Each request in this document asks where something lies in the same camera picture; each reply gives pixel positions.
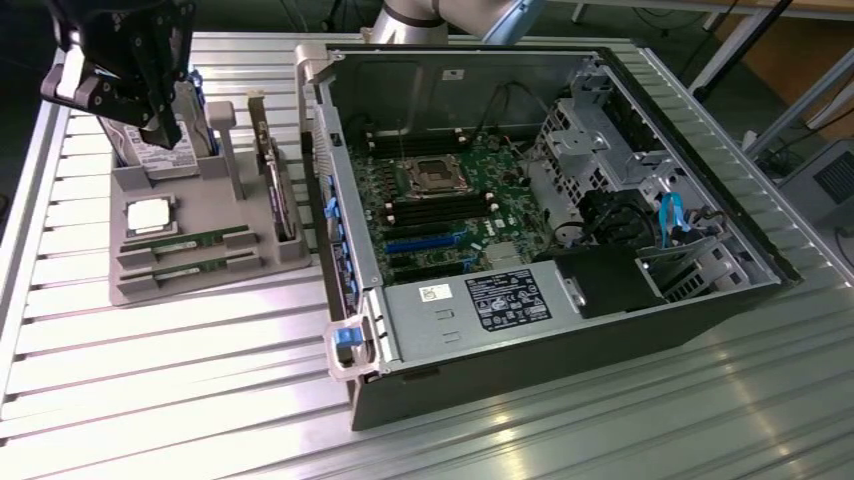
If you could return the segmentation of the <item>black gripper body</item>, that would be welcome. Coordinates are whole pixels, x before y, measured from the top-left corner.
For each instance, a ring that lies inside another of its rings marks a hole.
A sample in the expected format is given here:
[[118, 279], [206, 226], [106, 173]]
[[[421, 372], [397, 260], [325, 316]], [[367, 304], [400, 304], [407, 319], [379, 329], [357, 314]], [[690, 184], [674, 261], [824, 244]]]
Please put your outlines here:
[[52, 1], [54, 38], [60, 49], [78, 45], [94, 68], [118, 78], [140, 78], [132, 56], [130, 30], [136, 16], [150, 9], [190, 9], [193, 1]]

